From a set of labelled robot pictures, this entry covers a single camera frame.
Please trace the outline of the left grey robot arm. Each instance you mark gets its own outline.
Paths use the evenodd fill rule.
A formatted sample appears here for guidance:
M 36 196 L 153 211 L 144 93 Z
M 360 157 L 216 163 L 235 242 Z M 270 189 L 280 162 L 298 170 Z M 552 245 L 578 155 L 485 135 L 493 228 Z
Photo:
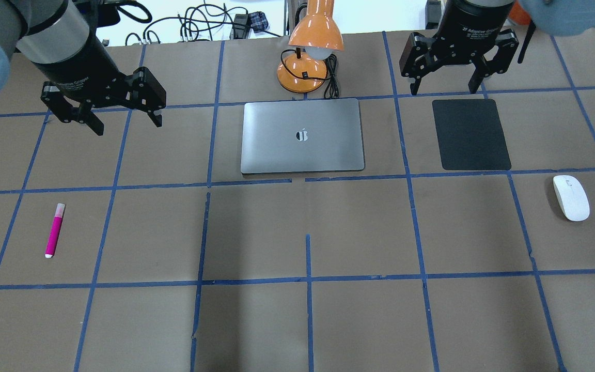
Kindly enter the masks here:
M 120 21 L 125 5 L 141 7 L 137 1 L 0 1 L 0 91 L 14 52 L 21 52 L 46 77 L 40 99 L 62 122 L 101 136 L 104 125 L 92 109 L 123 106 L 160 127 L 164 87 L 146 67 L 122 73 L 96 35 Z

